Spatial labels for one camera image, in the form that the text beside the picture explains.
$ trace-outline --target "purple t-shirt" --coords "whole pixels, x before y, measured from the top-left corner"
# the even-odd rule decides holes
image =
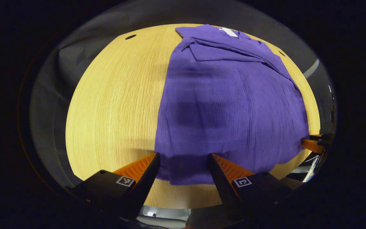
[[[213,184],[216,153],[254,172],[270,171],[302,150],[309,135],[302,95],[279,56],[239,31],[179,27],[158,114],[158,179]]]

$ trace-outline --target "round table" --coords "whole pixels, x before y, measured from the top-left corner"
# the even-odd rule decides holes
[[[71,99],[66,123],[67,154],[77,177],[86,180],[101,169],[115,171],[154,152],[167,66],[182,40],[174,28],[199,25],[169,24],[128,32],[114,39],[89,65]],[[318,134],[318,108],[306,78],[280,48],[263,42],[281,57],[298,85],[309,133]],[[270,173],[282,179],[309,153],[303,150],[286,164],[277,164]],[[221,199],[214,185],[174,186],[158,179],[145,201],[149,206],[178,209],[218,204]]]

